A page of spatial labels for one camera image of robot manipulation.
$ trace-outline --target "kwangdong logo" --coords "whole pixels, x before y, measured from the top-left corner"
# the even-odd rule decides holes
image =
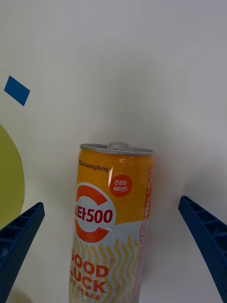
[[[88,164],[88,163],[83,162],[81,160],[79,160],[79,164],[82,165],[83,167],[87,167],[88,169],[101,170],[101,171],[105,171],[105,172],[109,171],[108,167],[100,166],[100,165]]]

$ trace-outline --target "blue square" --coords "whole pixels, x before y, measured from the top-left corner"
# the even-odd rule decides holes
[[[7,92],[22,106],[25,105],[27,97],[30,93],[30,90],[28,90],[24,85],[20,84],[20,82],[18,82],[11,76],[9,76],[4,91]]]

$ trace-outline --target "yellow circle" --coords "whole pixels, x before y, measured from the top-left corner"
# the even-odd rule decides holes
[[[10,136],[0,126],[0,229],[20,215],[24,198],[20,155]]]

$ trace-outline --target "can rim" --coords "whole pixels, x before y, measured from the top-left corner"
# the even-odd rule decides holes
[[[133,146],[129,146],[127,151],[115,150],[107,148],[107,144],[92,144],[92,143],[84,143],[80,144],[80,149],[91,151],[91,152],[100,152],[107,153],[113,155],[125,155],[125,156],[143,156],[148,157],[152,156],[154,152],[152,150],[146,148],[137,148]]]

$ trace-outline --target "orange can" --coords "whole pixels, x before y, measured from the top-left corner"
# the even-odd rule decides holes
[[[138,303],[152,151],[125,143],[80,148],[69,303]]]

